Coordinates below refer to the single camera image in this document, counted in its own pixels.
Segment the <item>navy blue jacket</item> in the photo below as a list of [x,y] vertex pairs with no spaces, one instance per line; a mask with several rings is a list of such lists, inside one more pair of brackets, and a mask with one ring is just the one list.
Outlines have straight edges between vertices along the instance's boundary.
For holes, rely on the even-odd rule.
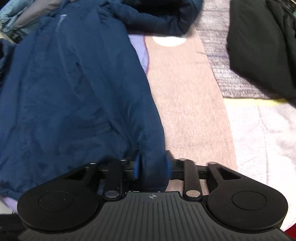
[[1,196],[87,163],[137,156],[164,191],[164,129],[128,31],[181,36],[201,1],[63,1],[18,45],[1,40]]

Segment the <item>pink grey knit blanket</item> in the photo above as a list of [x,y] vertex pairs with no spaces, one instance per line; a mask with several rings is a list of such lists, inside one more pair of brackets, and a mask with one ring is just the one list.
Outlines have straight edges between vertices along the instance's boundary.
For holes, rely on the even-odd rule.
[[295,185],[295,102],[230,68],[231,1],[205,1],[182,37],[145,36],[147,77],[176,158],[210,161],[275,188]]

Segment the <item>black folded garment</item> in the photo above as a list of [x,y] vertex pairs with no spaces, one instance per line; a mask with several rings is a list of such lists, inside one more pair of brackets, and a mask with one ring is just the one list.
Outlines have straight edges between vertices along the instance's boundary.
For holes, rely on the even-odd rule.
[[295,16],[282,1],[231,1],[230,68],[295,102]]

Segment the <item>light blue quilt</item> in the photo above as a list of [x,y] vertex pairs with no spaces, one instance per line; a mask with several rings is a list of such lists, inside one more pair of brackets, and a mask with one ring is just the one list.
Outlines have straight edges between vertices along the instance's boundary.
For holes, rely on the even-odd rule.
[[13,28],[16,19],[34,2],[34,0],[10,0],[1,9],[1,31],[7,33]]

